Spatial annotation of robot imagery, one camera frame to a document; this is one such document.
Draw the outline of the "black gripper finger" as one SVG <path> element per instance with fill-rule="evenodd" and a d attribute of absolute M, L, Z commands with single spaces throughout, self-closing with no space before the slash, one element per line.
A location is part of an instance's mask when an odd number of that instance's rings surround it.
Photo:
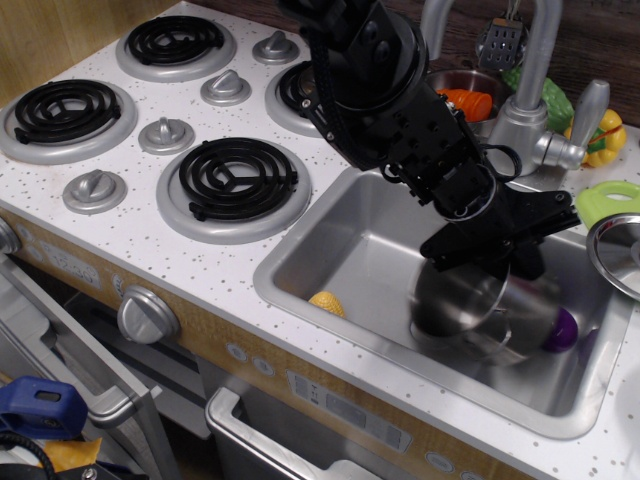
<path fill-rule="evenodd" d="M 518 243 L 512 251 L 512 273 L 525 280 L 536 280 L 545 273 L 539 247 L 535 243 Z"/>

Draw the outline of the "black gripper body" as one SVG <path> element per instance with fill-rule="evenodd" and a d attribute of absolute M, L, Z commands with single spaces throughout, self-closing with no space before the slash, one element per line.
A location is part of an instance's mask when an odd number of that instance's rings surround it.
<path fill-rule="evenodd" d="M 518 243 L 538 246 L 547 236 L 579 223 L 566 191 L 518 191 L 489 172 L 421 175 L 419 196 L 431 199 L 446 221 L 420 247 L 440 272 L 471 263 L 495 272 L 512 264 Z"/>

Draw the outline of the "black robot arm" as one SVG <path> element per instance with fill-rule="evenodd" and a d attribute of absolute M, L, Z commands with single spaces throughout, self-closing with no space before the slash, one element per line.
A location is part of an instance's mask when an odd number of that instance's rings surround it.
<path fill-rule="evenodd" d="M 574 226 L 564 192 L 526 193 L 490 165 L 459 111 L 426 81 L 419 28 L 379 1 L 283 1 L 312 58 L 315 90 L 304 108 L 352 166 L 379 169 L 432 204 L 446 224 L 421 246 L 440 271 L 473 263 L 534 280 L 539 245 Z"/>

